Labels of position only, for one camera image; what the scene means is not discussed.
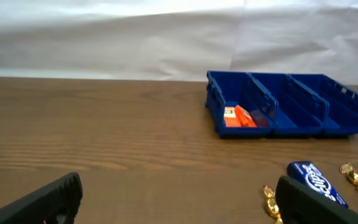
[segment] crease in backdrop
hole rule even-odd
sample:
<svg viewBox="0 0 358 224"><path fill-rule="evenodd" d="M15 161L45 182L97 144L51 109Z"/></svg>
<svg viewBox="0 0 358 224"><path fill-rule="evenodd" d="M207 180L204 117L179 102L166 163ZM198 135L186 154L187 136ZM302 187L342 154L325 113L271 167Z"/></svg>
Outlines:
<svg viewBox="0 0 358 224"><path fill-rule="evenodd" d="M358 0L0 0L0 76L204 81L207 70L358 84Z"/></svg>

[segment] orange packet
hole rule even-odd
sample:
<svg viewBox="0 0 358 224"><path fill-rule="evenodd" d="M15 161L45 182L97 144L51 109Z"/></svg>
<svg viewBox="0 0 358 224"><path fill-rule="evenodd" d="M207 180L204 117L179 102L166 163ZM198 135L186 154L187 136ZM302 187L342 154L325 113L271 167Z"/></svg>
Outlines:
<svg viewBox="0 0 358 224"><path fill-rule="evenodd" d="M248 127L248 128L256 128L257 127L254 120L252 120L251 115L249 115L247 110L245 110L241 106L237 105L236 108L234 109L234 111L243 127Z"/></svg>
<svg viewBox="0 0 358 224"><path fill-rule="evenodd" d="M226 127L229 127L229 128L242 127L241 122L237 119L235 109L232 106L226 106L224 108L223 119L224 119L224 122L226 123Z"/></svg>

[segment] blue bin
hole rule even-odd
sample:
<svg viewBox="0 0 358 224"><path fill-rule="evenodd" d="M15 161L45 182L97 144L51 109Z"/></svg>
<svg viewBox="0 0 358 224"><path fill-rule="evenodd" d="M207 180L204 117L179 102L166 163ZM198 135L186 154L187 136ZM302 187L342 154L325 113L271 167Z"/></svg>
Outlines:
<svg viewBox="0 0 358 224"><path fill-rule="evenodd" d="M326 75L291 75L329 103L325 135L358 133L358 93Z"/></svg>
<svg viewBox="0 0 358 224"><path fill-rule="evenodd" d="M325 75L208 71L208 107L220 136L358 133L358 93ZM227 128L225 106L246 109L257 128Z"/></svg>

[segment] brown tabletop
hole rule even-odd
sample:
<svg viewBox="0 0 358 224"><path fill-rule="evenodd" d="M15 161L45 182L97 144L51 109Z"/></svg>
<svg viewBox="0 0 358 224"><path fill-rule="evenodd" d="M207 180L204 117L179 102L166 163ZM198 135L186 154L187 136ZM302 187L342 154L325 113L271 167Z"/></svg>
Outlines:
<svg viewBox="0 0 358 224"><path fill-rule="evenodd" d="M273 223L259 190L309 160L358 212L338 172L358 169L358 135L223 140L205 98L205 83L0 78L0 207L76 171L76 224Z"/></svg>

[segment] blue plastic container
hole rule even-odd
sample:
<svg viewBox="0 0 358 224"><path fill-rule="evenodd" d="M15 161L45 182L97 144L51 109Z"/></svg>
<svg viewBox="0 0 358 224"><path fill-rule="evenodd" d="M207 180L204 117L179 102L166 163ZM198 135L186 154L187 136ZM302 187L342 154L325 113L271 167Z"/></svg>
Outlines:
<svg viewBox="0 0 358 224"><path fill-rule="evenodd" d="M358 133L358 93L326 75L291 75L329 103L325 135Z"/></svg>
<svg viewBox="0 0 358 224"><path fill-rule="evenodd" d="M206 106L220 136L358 133L358 93L324 75L208 71ZM225 106L246 109L257 128L227 128Z"/></svg>

